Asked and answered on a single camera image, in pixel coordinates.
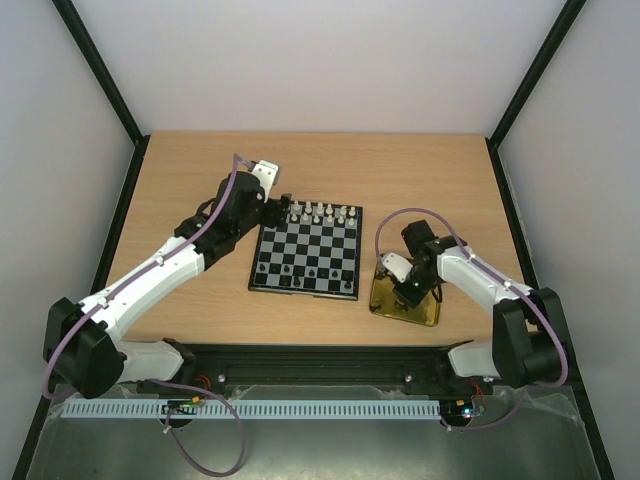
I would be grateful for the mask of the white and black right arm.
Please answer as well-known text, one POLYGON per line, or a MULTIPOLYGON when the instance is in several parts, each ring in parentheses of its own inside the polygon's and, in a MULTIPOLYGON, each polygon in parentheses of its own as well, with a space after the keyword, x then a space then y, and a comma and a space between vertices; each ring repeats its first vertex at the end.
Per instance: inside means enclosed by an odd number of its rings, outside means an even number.
POLYGON ((411 257, 389 252, 379 258, 403 306, 414 308, 427 294, 448 283, 479 305, 491 320, 491 339, 466 341, 448 350, 436 379, 455 392, 471 377, 498 379, 520 388, 540 383, 560 386, 569 374, 559 296, 504 275, 478 257, 455 235, 438 237, 426 221, 409 224, 402 237, 411 257))

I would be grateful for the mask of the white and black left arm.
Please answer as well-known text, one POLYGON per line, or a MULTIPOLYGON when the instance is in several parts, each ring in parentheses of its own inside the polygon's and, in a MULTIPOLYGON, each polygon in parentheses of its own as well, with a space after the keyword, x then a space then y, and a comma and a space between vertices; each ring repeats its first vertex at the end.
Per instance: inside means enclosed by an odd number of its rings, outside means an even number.
POLYGON ((151 257, 83 300, 62 298, 50 308, 43 352, 46 398, 53 396, 53 374, 93 399, 118 383, 169 381, 185 369, 189 354, 175 341, 127 342, 124 336, 174 289, 230 254, 250 230, 283 224, 290 198, 270 196, 278 165, 249 161, 241 171, 241 163, 234 159, 215 198, 184 220, 151 257))

